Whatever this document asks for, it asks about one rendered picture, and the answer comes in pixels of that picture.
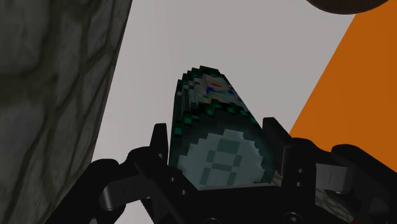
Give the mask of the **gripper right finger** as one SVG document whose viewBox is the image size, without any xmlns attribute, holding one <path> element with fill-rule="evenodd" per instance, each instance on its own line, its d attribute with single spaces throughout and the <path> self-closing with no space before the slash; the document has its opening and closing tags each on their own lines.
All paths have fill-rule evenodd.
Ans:
<svg viewBox="0 0 397 224">
<path fill-rule="evenodd" d="M 397 224 L 397 172 L 351 144 L 324 151 L 291 137 L 274 117 L 262 130 L 276 154 L 285 224 L 348 224 L 315 205 L 316 190 L 346 208 L 358 224 Z"/>
</svg>

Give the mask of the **dark green patterned can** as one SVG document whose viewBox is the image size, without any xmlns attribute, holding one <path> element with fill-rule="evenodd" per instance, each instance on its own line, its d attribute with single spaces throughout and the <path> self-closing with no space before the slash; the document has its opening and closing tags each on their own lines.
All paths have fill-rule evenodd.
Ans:
<svg viewBox="0 0 397 224">
<path fill-rule="evenodd" d="M 169 165 L 198 190 L 273 182 L 274 149 L 219 70 L 200 66 L 178 80 Z"/>
</svg>

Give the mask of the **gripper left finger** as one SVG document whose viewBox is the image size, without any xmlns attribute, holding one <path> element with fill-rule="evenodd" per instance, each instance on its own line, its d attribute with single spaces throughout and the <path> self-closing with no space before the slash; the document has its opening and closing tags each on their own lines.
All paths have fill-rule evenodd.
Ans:
<svg viewBox="0 0 397 224">
<path fill-rule="evenodd" d="M 167 127 L 154 126 L 151 144 L 119 164 L 92 162 L 46 224 L 116 224 L 126 205 L 140 200 L 154 224 L 199 224 L 196 189 L 167 165 Z"/>
</svg>

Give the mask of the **dark brown round object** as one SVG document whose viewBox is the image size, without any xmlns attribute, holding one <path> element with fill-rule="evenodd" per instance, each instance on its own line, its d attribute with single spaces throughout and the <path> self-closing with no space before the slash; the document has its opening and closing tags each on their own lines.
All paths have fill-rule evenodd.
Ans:
<svg viewBox="0 0 397 224">
<path fill-rule="evenodd" d="M 375 9 L 388 0 L 306 0 L 322 11 L 337 15 L 352 15 Z"/>
</svg>

